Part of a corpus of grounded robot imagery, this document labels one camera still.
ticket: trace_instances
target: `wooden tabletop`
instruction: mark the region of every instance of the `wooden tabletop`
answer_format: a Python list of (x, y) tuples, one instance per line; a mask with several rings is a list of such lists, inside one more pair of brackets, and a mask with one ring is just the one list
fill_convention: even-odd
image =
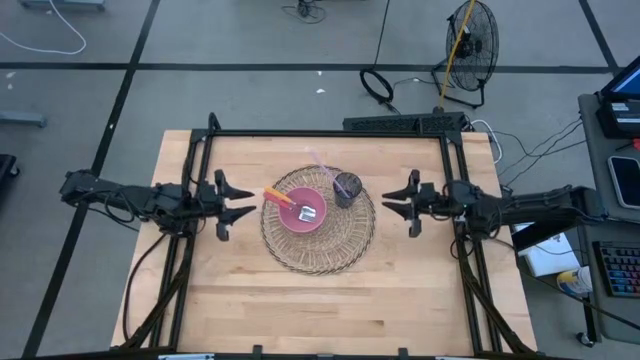
[[(189, 135), (165, 132), (152, 183), (180, 183)], [(499, 195), (486, 134), (465, 133), (463, 139), (471, 181)], [(306, 146), (316, 149), (327, 165), (360, 176), (375, 204), (371, 247), (358, 263), (336, 275), (286, 270), (272, 258), (260, 234), (263, 187), (311, 164)], [(216, 137), (209, 179), (215, 169), (223, 169), (232, 186), (257, 195), (229, 202), (229, 207), (256, 205), (258, 210), (230, 228), (229, 242), (216, 238), (212, 224), (197, 236), (179, 351), (248, 353), (260, 344), (265, 353), (392, 355), (406, 347), (412, 355), (472, 355), (458, 262), (449, 254), (451, 223), (423, 217), (422, 234), (411, 239), (409, 224), (381, 204), (383, 193), (406, 185), (411, 169), (420, 170), (422, 182), (442, 187), (437, 140)], [(500, 238), (510, 242), (508, 230), (503, 230)], [(132, 264), (158, 237), (155, 225), (142, 225)], [(158, 298), (167, 245), (159, 246), (136, 275), (129, 332)], [(484, 248), (496, 307), (535, 349), (512, 250), (494, 242), (485, 242)], [(484, 348), (490, 349), (486, 318), (479, 304), (477, 308)], [(123, 342), (121, 313), (114, 345)], [(161, 344), (167, 343), (172, 314), (170, 305)]]

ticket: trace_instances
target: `wicker placemat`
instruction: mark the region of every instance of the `wicker placemat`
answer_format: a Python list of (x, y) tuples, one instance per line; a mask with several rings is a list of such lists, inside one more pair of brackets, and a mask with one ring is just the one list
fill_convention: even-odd
[[(336, 176), (342, 170), (327, 167)], [(340, 272), (355, 264), (367, 251), (375, 229), (375, 210), (366, 189), (353, 205), (341, 209), (334, 201), (331, 179), (319, 166), (294, 170), (273, 187), (283, 193), (306, 186), (317, 190), (327, 202), (327, 216), (312, 233), (296, 234), (280, 222), (278, 206), (262, 205), (262, 238), (273, 257), (291, 271), (309, 275)]]

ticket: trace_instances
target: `white cable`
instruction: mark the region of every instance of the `white cable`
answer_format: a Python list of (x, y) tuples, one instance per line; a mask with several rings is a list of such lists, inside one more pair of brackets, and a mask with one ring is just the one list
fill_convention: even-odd
[(49, 54), (62, 54), (62, 55), (76, 55), (76, 54), (81, 53), (84, 50), (84, 48), (87, 47), (87, 41), (84, 39), (84, 37), (82, 37), (82, 35), (78, 32), (78, 30), (76, 30), (73, 26), (71, 26), (71, 24), (69, 24), (69, 22), (64, 17), (62, 17), (62, 15), (60, 15), (60, 12), (56, 8), (56, 6), (53, 4), (53, 0), (49, 0), (49, 4), (51, 4), (51, 7), (53, 8), (53, 11), (56, 12), (56, 14), (60, 18), (60, 20), (62, 20), (62, 22), (67, 24), (69, 29), (71, 29), (74, 33), (76, 33), (76, 35), (78, 35), (80, 40), (82, 40), (82, 47), (79, 50), (67, 52), (67, 51), (59, 51), (59, 50), (36, 49), (36, 48), (29, 47), (29, 46), (18, 44), (17, 42), (11, 40), (7, 35), (5, 35), (1, 31), (0, 31), (0, 36), (2, 36), (3, 38), (7, 39), (7, 41), (12, 43), (13, 45), (15, 45), (15, 46), (17, 46), (19, 48), (25, 49), (25, 50), (41, 52), (41, 53), (49, 53)]
[(500, 146), (500, 143), (498, 142), (498, 138), (496, 137), (496, 134), (493, 133), (493, 129), (491, 128), (491, 126), (489, 126), (489, 124), (484, 121), (484, 120), (473, 120), (471, 122), (471, 125), (473, 126), (473, 124), (475, 123), (483, 123), (484, 126), (487, 127), (487, 129), (489, 129), (489, 134), (491, 135), (491, 137), (493, 138), (493, 141), (496, 143), (496, 146), (498, 147), (498, 159), (497, 160), (493, 160), (494, 164), (497, 164), (498, 162), (500, 162), (500, 160), (502, 160), (502, 146)]

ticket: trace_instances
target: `chair wheel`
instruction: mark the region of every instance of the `chair wheel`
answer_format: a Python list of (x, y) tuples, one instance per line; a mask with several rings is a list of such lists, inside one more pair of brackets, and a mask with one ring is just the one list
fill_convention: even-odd
[(589, 340), (589, 336), (587, 336), (587, 334), (583, 333), (583, 332), (579, 332), (576, 334), (576, 339), (578, 340), (578, 342), (580, 342), (580, 344), (588, 347), (588, 348), (592, 348), (596, 343)]
[(11, 171), (9, 171), (9, 176), (18, 177), (18, 175), (20, 175), (20, 168), (13, 165), (13, 167), (11, 168)]

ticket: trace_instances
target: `keyboard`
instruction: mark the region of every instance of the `keyboard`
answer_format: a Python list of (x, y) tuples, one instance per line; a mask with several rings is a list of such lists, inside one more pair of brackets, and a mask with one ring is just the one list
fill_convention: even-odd
[(442, 133), (462, 131), (467, 120), (462, 112), (345, 118), (344, 130)]
[(593, 243), (609, 296), (640, 298), (640, 243)]

